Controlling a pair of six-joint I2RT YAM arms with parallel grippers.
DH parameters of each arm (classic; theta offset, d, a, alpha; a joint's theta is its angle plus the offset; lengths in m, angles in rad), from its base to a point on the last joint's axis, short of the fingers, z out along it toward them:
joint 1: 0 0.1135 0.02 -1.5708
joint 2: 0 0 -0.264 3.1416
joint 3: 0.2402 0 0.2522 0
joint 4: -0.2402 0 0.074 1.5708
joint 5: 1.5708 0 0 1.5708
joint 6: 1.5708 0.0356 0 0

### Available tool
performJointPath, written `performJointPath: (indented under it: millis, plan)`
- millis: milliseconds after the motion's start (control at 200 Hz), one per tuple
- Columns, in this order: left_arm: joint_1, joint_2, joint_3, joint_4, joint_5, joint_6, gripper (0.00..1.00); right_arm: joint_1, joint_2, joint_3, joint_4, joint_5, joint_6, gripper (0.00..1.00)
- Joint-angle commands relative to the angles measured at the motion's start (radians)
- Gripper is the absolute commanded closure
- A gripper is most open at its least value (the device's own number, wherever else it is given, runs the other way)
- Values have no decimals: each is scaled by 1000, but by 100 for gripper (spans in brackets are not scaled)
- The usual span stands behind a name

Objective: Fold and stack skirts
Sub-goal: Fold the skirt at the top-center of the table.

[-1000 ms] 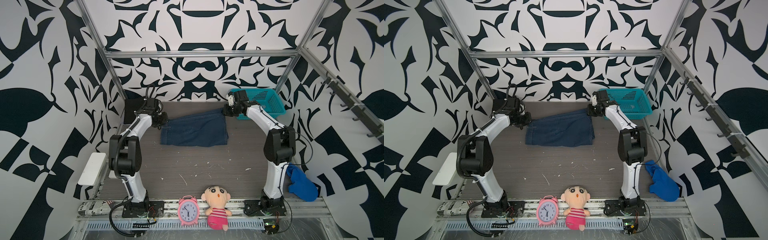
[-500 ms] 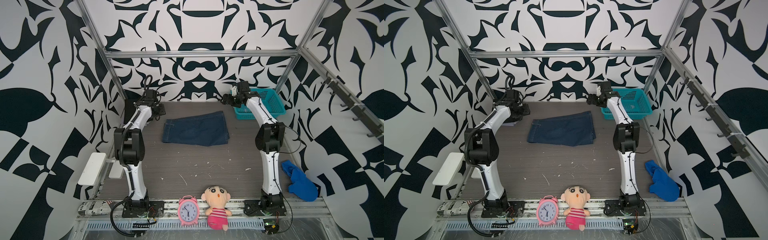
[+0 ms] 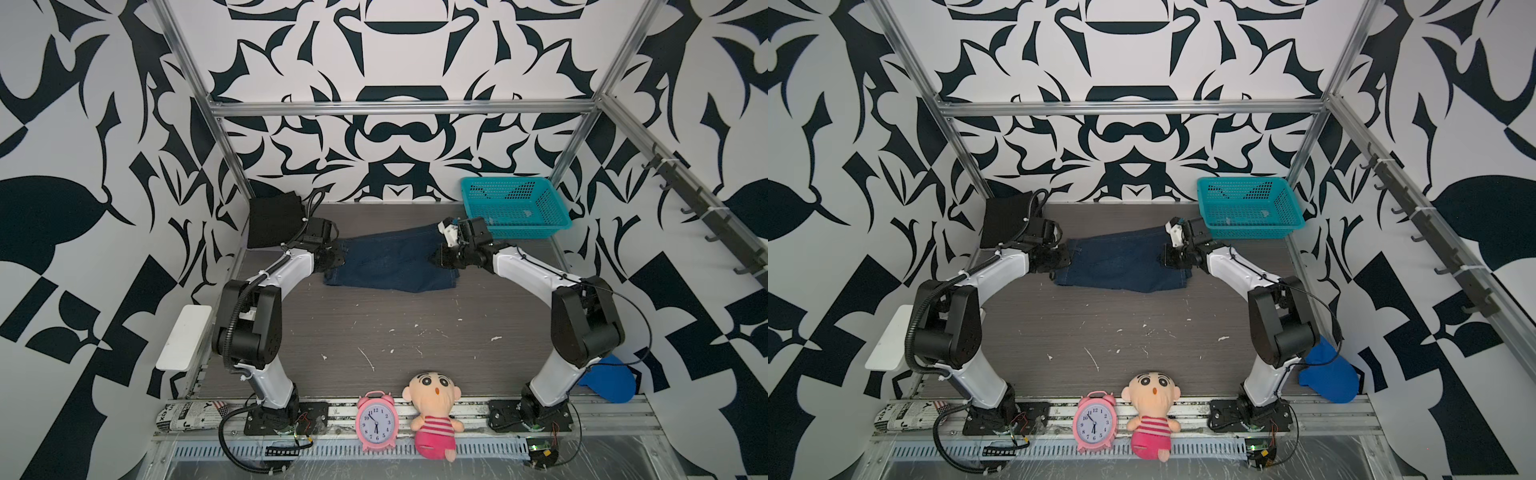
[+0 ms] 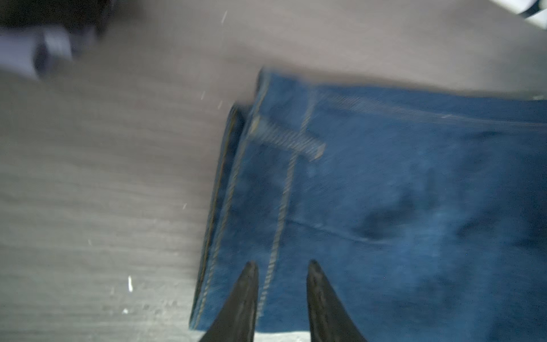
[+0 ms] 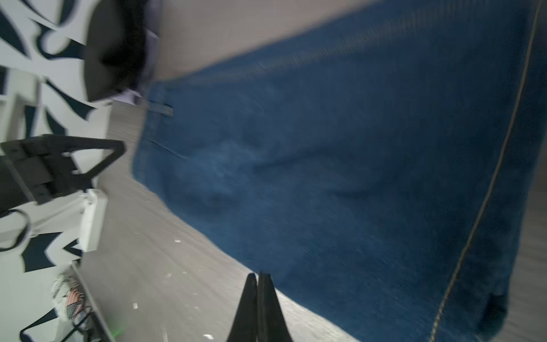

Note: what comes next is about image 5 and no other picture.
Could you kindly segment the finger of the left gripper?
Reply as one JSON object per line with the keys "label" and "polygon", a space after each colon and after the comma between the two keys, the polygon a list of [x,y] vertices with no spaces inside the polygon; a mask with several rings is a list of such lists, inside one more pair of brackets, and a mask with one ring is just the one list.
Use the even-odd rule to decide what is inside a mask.
{"label": "finger of the left gripper", "polygon": [[125,153],[122,141],[42,135],[1,144],[1,204],[43,205],[93,188]]}

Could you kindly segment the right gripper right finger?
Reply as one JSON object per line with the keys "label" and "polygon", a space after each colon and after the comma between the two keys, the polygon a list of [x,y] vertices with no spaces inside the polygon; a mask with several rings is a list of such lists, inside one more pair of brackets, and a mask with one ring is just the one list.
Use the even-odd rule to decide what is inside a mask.
{"label": "right gripper right finger", "polygon": [[292,342],[270,274],[258,280],[258,341]]}

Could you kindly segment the denim garment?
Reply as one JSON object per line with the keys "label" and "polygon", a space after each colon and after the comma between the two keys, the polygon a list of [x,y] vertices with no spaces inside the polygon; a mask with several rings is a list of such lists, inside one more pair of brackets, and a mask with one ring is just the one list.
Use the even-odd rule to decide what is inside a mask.
{"label": "denim garment", "polygon": [[134,178],[361,341],[488,341],[546,132],[545,1],[381,1],[153,84]]}

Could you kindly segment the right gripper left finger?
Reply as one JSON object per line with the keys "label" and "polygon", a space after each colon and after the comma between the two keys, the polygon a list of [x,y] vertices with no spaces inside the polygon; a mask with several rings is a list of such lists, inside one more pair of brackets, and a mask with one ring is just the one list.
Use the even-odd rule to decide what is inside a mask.
{"label": "right gripper left finger", "polygon": [[258,339],[258,284],[255,273],[247,275],[227,342],[256,342]]}

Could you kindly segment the black garment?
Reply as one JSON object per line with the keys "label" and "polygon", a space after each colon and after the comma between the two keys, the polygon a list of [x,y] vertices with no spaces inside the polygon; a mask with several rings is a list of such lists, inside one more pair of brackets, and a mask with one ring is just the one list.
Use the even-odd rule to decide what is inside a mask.
{"label": "black garment", "polygon": [[114,97],[137,85],[145,66],[146,1],[100,1],[83,50],[87,101]]}

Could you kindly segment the lavender skirt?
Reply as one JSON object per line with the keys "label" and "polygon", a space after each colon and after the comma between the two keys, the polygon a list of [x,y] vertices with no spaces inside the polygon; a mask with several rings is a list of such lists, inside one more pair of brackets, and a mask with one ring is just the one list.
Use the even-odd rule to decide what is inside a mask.
{"label": "lavender skirt", "polygon": [[112,97],[112,100],[128,105],[138,105],[141,98],[142,94],[140,92],[128,88],[121,93],[114,95],[114,97]]}

